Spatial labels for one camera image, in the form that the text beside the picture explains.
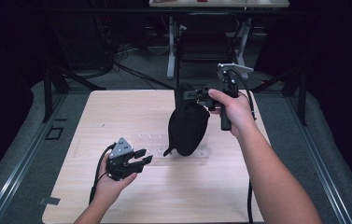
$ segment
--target person's left hand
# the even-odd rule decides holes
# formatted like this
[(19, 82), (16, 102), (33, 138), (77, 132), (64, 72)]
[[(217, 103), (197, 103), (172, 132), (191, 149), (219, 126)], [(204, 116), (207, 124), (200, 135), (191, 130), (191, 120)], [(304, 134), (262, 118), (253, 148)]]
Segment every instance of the person's left hand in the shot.
[(111, 204), (118, 199), (120, 193), (135, 180), (137, 174), (131, 174), (119, 181), (113, 180), (108, 176), (108, 174), (106, 174), (106, 161), (108, 160), (108, 155), (109, 154), (105, 155), (100, 165), (100, 172), (98, 177), (100, 177), (102, 174), (105, 175), (103, 175), (97, 183), (93, 202), (103, 203), (109, 208), (109, 206), (111, 206)]

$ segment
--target person's right hand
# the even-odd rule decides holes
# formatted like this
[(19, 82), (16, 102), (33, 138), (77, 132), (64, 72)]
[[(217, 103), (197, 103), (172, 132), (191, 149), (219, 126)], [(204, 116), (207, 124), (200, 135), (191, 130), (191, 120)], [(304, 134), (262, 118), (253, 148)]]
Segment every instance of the person's right hand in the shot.
[[(234, 136), (239, 137), (239, 132), (243, 132), (244, 129), (249, 126), (248, 124), (255, 124), (251, 115), (251, 108), (248, 99), (243, 93), (239, 92), (238, 98), (232, 98), (222, 91), (209, 90), (208, 95), (212, 99), (225, 105), (226, 114), (232, 124), (231, 133)], [(212, 113), (219, 114), (219, 109), (216, 109)]]

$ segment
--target black soft object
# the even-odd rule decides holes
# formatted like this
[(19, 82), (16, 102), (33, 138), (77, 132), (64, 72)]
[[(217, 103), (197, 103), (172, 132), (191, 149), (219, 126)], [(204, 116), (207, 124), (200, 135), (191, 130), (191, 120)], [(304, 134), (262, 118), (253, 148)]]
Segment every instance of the black soft object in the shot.
[(179, 155), (192, 154), (202, 141), (210, 113), (194, 100), (183, 100), (185, 91), (194, 91), (189, 83), (181, 83), (175, 89), (176, 109), (169, 120), (169, 148), (163, 153), (167, 156), (173, 149)]

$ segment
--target light wooden surface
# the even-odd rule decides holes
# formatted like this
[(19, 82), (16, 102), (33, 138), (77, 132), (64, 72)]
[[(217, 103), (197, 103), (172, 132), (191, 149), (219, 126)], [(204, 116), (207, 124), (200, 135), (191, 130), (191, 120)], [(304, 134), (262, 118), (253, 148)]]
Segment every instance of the light wooden surface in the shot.
[[(122, 192), (104, 223), (248, 221), (246, 165), (236, 139), (220, 130), (217, 115), (211, 115), (191, 156), (162, 156), (174, 109), (173, 91), (92, 92), (51, 194), (61, 200), (47, 205), (43, 221), (74, 222), (88, 205), (101, 154), (120, 137), (135, 149), (148, 149), (153, 161)], [(267, 138), (257, 107), (256, 115)], [(262, 221), (255, 198), (252, 214)]]
[(171, 2), (154, 3), (149, 0), (151, 7), (288, 7), (288, 0), (175, 0)]

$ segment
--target dark background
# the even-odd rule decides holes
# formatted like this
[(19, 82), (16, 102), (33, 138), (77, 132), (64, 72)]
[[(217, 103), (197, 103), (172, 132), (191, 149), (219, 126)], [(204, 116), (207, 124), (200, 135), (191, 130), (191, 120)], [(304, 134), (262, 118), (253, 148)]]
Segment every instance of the dark background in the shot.
[[(39, 15), (30, 15), (26, 20), (18, 11), (20, 6), (56, 7), (62, 1), (26, 2), (0, 0), (0, 160), (29, 112), (34, 98), (31, 87), (43, 79), (49, 65), (106, 69), (111, 67), (114, 53), (103, 45), (101, 33), (96, 29), (96, 18), (52, 18), (52, 25)], [(111, 2), (115, 4), (113, 7), (127, 7), (116, 5), (117, 1)], [(289, 9), (328, 13), (330, 16), (324, 17), (325, 29), (317, 28), (325, 22), (321, 20), (272, 20), (255, 69), (273, 76), (281, 75), (300, 62), (309, 49), (312, 36), (317, 35), (317, 31), (322, 32), (319, 33), (319, 48), (313, 50), (308, 64), (307, 88), (318, 99), (335, 142), (352, 171), (352, 3), (333, 0), (323, 6), (322, 1), (317, 0), (290, 2)], [(130, 3), (147, 6), (147, 1)], [(92, 2), (78, 0), (67, 4), (63, 6), (89, 7)], [(119, 21), (120, 27), (126, 27), (120, 32), (128, 34), (131, 30), (143, 30), (145, 20), (140, 25), (136, 25), (135, 20), (138, 17)], [(56, 32), (61, 32), (70, 43), (69, 49), (64, 48), (63, 40), (56, 37)], [(130, 38), (144, 47), (143, 35), (138, 38), (131, 35)], [(83, 55), (83, 58), (76, 59), (71, 55), (73, 53)]]

